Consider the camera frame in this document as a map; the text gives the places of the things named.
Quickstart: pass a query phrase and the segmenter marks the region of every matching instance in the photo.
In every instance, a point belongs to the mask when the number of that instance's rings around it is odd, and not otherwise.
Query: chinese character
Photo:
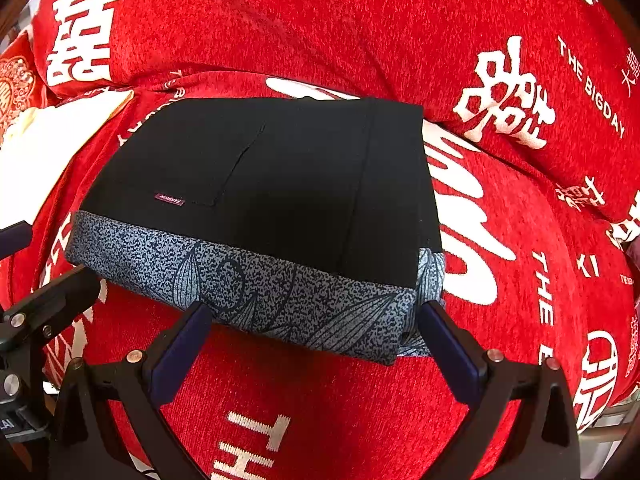
[[[626,83],[626,87],[629,88],[629,97],[631,97],[631,85],[635,85],[636,80],[629,79],[629,73],[631,72],[631,69],[627,70],[626,74],[624,70],[620,70],[620,72],[622,72],[622,75],[624,77],[624,79],[622,80],[622,84]]]
[[[531,109],[532,115],[538,116],[538,124],[552,124],[556,120],[556,112],[546,104],[547,94],[542,86],[536,86],[535,76],[528,72],[520,73],[520,41],[521,36],[511,36],[507,40],[507,52],[511,61],[511,71],[505,72],[505,55],[496,50],[494,52],[481,52],[478,54],[478,64],[476,74],[478,74],[482,87],[465,88],[462,90],[460,101],[453,108],[463,122],[467,122],[486,111],[482,120],[474,128],[465,132],[465,137],[473,142],[482,139],[482,132],[485,126],[494,118],[495,129],[502,133],[514,137],[517,142],[529,146],[534,150],[539,150],[546,145],[546,140],[538,138],[540,126],[536,126],[531,131],[533,118],[528,118],[524,125],[514,133],[520,126],[526,112]],[[490,75],[490,66],[495,67],[495,75]],[[492,97],[492,89],[499,84],[507,85],[507,91],[501,101],[496,101]],[[502,104],[511,95],[515,95],[520,100],[520,108],[506,106]],[[469,107],[469,99],[479,97],[480,103],[478,111],[474,112]]]
[[[629,217],[618,224],[611,224],[606,235],[617,248],[622,250],[622,242],[630,242],[640,235],[640,190],[636,191],[634,203],[629,208]]]
[[[589,178],[586,176],[584,178],[584,183],[586,187],[580,186],[571,186],[566,189],[562,189],[558,184],[556,184],[556,193],[558,194],[558,200],[562,200],[566,202],[569,207],[573,207],[578,211],[581,211],[580,206],[586,206],[587,204],[591,204],[593,206],[604,205],[604,192],[599,192],[595,187],[593,181],[595,177]]]
[[[629,285],[631,285],[633,283],[633,280],[631,278],[627,278],[627,279],[631,280],[631,283],[629,283]],[[629,361],[626,364],[625,377],[629,377],[629,375],[633,371],[634,366],[636,365],[637,356],[638,356],[638,318],[636,316],[633,316],[631,318],[631,348],[629,349]]]
[[[629,53],[626,55],[626,62],[629,63],[629,68],[634,76],[636,78],[640,77],[640,62],[638,62],[638,58],[636,54],[634,54],[634,51],[631,50],[631,47],[629,47]]]
[[[53,3],[55,19],[60,22],[52,53],[47,56],[47,84],[77,81],[111,81],[108,64],[94,64],[109,59],[108,46],[113,9],[105,4],[116,0],[57,0]]]

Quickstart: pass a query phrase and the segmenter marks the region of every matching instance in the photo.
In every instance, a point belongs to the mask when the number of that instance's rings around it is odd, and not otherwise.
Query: leaf pattern
[[[429,355],[415,326],[415,305],[441,300],[441,253],[421,249],[416,286],[402,288],[86,211],[76,213],[73,229],[69,262],[177,308],[205,301],[217,322],[382,364],[398,354]]]
[[[395,294],[384,294],[345,308],[320,328],[305,346],[338,354],[346,352],[369,331],[395,298]]]
[[[249,331],[254,325],[255,304],[257,303],[258,293],[252,294],[244,306],[229,322],[230,325],[240,330]]]
[[[174,305],[183,310],[200,299],[200,269],[195,255],[196,247],[197,244],[191,248],[174,276]]]

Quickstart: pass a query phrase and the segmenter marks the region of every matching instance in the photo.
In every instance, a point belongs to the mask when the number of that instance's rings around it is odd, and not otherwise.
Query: red fabric
[[[42,0],[33,22],[43,77],[58,33],[57,1]],[[529,74],[535,85],[530,86],[530,78],[529,86],[527,78],[513,82],[522,82],[522,91],[533,96],[541,89],[553,110],[545,119],[550,124],[540,124],[538,133],[546,145],[532,149],[496,133],[495,118],[484,128],[480,145],[524,171],[527,163],[535,166],[562,188],[594,178],[604,193],[598,207],[612,221],[626,219],[640,189],[639,172],[626,163],[626,154],[638,148],[634,132],[640,127],[640,89],[628,72],[628,44],[596,0],[109,1],[110,52],[94,64],[106,63],[117,85],[164,82],[177,70],[261,72],[421,104],[428,120],[459,134],[486,114],[463,122],[454,111],[463,89],[482,87],[474,73],[478,55],[502,52],[504,69],[511,72],[507,44],[513,38],[520,41],[518,74]],[[100,21],[104,18],[92,16],[87,27],[106,26]],[[489,70],[493,75],[496,69]],[[69,96],[108,83],[77,78],[86,79],[78,75],[54,91]],[[491,92],[501,101],[506,89],[501,83]],[[500,108],[513,105],[526,112],[533,119],[532,131],[542,117],[533,114],[536,104],[522,108],[525,104],[513,94],[516,88],[511,91]],[[472,98],[470,108],[476,110],[478,101]],[[513,117],[505,120],[511,123]]]
[[[181,97],[204,96],[286,96],[306,92],[337,97],[313,86],[249,73],[201,73],[168,82],[164,85],[167,89],[162,86],[158,85],[155,91],[137,89],[134,100],[76,155],[68,170],[71,177],[59,184],[47,202],[58,205],[53,216],[61,226],[57,236],[52,235],[55,241],[48,245],[52,247],[48,258],[35,272],[33,260],[31,264],[24,261],[14,265],[16,273],[21,269],[28,278],[23,283],[34,282],[38,286],[70,268],[62,257],[71,229],[68,212],[78,208],[100,168],[121,142],[162,104]],[[600,323],[598,330],[612,333],[620,369],[626,368],[628,330],[621,333],[615,322],[603,326],[606,320],[598,316],[602,310],[591,308],[605,295],[602,291],[619,286],[620,276],[615,273],[625,267],[623,253],[609,242],[598,223],[583,221],[584,225],[567,235],[566,224],[575,225],[571,216],[576,216],[578,222],[583,216],[559,201],[554,186],[544,177],[532,180],[468,142],[447,137],[434,125],[426,125],[424,139],[437,154],[429,152],[428,160],[438,193],[440,219],[445,224],[442,231],[449,250],[447,273],[466,272],[471,278],[486,279],[479,270],[480,258],[496,284],[496,298],[490,301],[491,294],[484,287],[472,288],[476,293],[463,299],[460,296],[465,295],[465,287],[446,282],[447,310],[454,320],[471,330],[482,345],[500,348],[509,358],[538,362],[541,345],[548,346],[562,362],[575,391],[593,317]],[[479,198],[477,186],[482,189]],[[458,202],[448,202],[451,197]],[[486,221],[482,221],[479,210],[486,214]],[[37,233],[50,229],[50,217],[38,217]],[[465,227],[468,225],[475,225],[476,230],[469,232]],[[495,242],[478,234],[480,226]],[[575,265],[575,254],[589,251],[600,258],[601,248],[594,248],[597,242],[609,252],[604,255],[607,265],[601,266],[598,281],[591,285],[586,278],[580,279],[582,272]],[[461,244],[466,250],[460,251]],[[513,253],[514,259],[507,251]],[[546,272],[533,252],[545,253]],[[6,281],[5,272],[2,267],[2,283]],[[553,326],[540,321],[538,287],[542,282],[536,272],[549,280],[546,290],[552,295],[548,303],[553,307]],[[13,281],[17,288],[19,282]],[[614,290],[620,297],[618,309],[628,313],[633,310],[633,298],[628,293],[630,287],[625,286]],[[27,293],[28,287],[24,286],[12,299],[17,301]],[[5,298],[1,301],[8,304]],[[63,367],[80,354],[89,362],[121,359],[133,348],[144,348],[178,315],[170,307],[103,283],[95,306],[48,346],[48,373],[58,382]],[[626,378],[618,374],[610,402],[635,376],[635,370]],[[604,403],[607,399],[606,396],[599,401]],[[122,410],[115,407],[114,412],[129,449],[142,456]],[[230,412],[269,425],[278,415],[289,417],[278,451],[266,449],[267,437],[263,434],[230,422]],[[223,442],[273,460],[270,468],[252,463],[247,469],[268,479],[296,478],[303,471],[318,479],[409,480],[418,478],[433,461],[462,420],[464,410],[453,402],[430,359],[399,358],[397,365],[387,368],[217,326],[178,398],[164,413],[207,474],[224,477],[221,464],[235,463],[234,456],[220,448]],[[495,461],[512,419],[513,410],[485,457],[482,471]]]
[[[4,132],[20,112],[57,102],[36,70],[27,32],[19,34],[0,55],[0,146]]]

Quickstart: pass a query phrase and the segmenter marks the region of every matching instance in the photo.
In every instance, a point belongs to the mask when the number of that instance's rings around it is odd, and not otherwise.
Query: white fabric
[[[33,225],[71,158],[132,98],[133,91],[103,91],[21,113],[0,150],[0,229],[22,220]]]

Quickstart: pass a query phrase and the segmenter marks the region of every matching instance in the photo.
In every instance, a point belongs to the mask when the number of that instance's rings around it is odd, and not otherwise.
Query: metal bolt
[[[143,357],[144,354],[142,353],[142,350],[132,350],[127,354],[127,361],[130,363],[139,363],[142,361]]]
[[[73,359],[71,359],[71,361],[69,361],[69,367],[72,370],[78,370],[79,368],[82,368],[83,364],[84,364],[84,361],[82,360],[81,357],[74,357]]]
[[[18,390],[20,389],[20,377],[16,374],[9,374],[4,379],[4,392],[9,396],[13,397]]]
[[[555,357],[546,358],[545,359],[545,363],[552,370],[559,370],[560,369],[560,361],[558,361],[558,359],[556,359]]]
[[[491,359],[494,363],[500,363],[504,360],[504,354],[500,352],[497,348],[491,348],[486,351],[486,356]]]
[[[22,326],[25,319],[25,315],[21,312],[18,312],[18,314],[11,318],[11,326],[14,328],[18,328],[19,326]]]

